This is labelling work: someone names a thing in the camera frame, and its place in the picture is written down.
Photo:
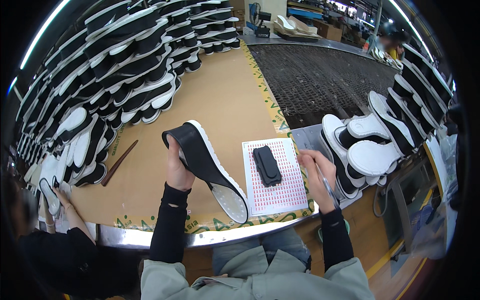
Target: metal mesh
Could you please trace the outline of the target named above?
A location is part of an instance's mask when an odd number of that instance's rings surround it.
[[[398,73],[336,49],[287,44],[248,47],[291,128],[318,124],[326,113],[340,118],[362,114],[359,108],[368,106],[368,92],[387,95]]]

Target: hand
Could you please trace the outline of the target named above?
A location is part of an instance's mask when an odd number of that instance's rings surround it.
[[[64,191],[61,191],[59,188],[53,187],[53,192],[57,195],[57,198],[60,200],[60,203],[66,207],[70,203],[68,200],[67,194]]]
[[[167,184],[179,191],[187,191],[192,188],[195,175],[187,171],[180,161],[180,145],[171,135],[167,135],[168,141],[168,166],[167,166]]]
[[[330,199],[327,190],[325,189],[322,175],[317,171],[318,165],[322,174],[327,179],[332,190],[335,190],[336,167],[330,162],[320,151],[300,149],[298,155],[299,163],[307,169],[309,191],[322,214],[328,214],[335,210],[332,200]]]

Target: pen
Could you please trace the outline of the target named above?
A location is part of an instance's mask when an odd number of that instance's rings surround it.
[[[338,204],[338,200],[336,199],[335,193],[333,192],[332,188],[330,187],[330,184],[328,183],[328,180],[323,175],[317,163],[315,163],[315,165],[317,166],[318,173],[322,176],[322,182],[324,183],[325,189],[327,190],[327,193],[330,196],[330,199],[332,199],[333,206],[335,207],[335,209],[338,209],[340,205]]]

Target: white paper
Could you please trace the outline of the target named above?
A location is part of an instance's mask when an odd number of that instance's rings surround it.
[[[265,187],[256,169],[253,150],[269,146],[277,161],[282,182]],[[308,208],[300,166],[290,138],[251,141],[242,143],[245,179],[247,182],[248,207],[251,216],[279,214]]]

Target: fluorescent light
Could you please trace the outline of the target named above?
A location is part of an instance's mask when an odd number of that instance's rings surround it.
[[[10,92],[10,90],[12,89],[12,87],[15,85],[15,82],[17,82],[17,77],[15,77],[12,81],[12,83],[10,84],[10,87],[8,88],[8,91],[7,91],[7,95],[8,93]]]
[[[412,27],[413,32],[415,32],[415,35],[416,35],[417,38],[420,40],[421,44],[425,47],[425,50],[427,50],[428,56],[429,56],[430,59],[433,61],[433,56],[432,56],[432,54],[430,53],[430,51],[428,50],[427,45],[425,44],[425,42],[424,42],[423,39],[421,38],[420,33],[417,31],[417,29],[416,29],[415,27],[413,27],[413,23],[410,22],[410,20],[408,19],[407,15],[403,12],[403,10],[400,8],[400,6],[398,6],[398,4],[397,4],[394,0],[390,0],[390,2],[391,2],[391,3],[393,4],[393,6],[395,6],[395,8],[400,12],[400,14],[404,17],[404,19],[407,21],[407,23],[410,25],[410,27]]]
[[[372,24],[368,23],[368,22],[365,21],[365,20],[359,19],[359,21],[362,22],[362,23],[365,23],[365,24],[367,24],[367,25],[370,25],[370,26],[373,27],[373,28],[375,28],[375,26],[373,26]]]
[[[28,57],[30,54],[32,54],[33,48],[37,44],[38,40],[42,36],[43,32],[45,29],[50,25],[50,23],[53,21],[53,18],[57,16],[57,14],[61,11],[61,9],[69,2],[70,0],[63,0],[56,8],[55,10],[48,16],[48,19],[43,23],[42,27],[40,30],[37,32],[35,38],[33,39],[32,43],[30,44],[30,47],[28,47],[27,53],[25,53],[24,60],[22,61],[22,64],[20,65],[20,69],[23,69],[25,64],[27,63]]]

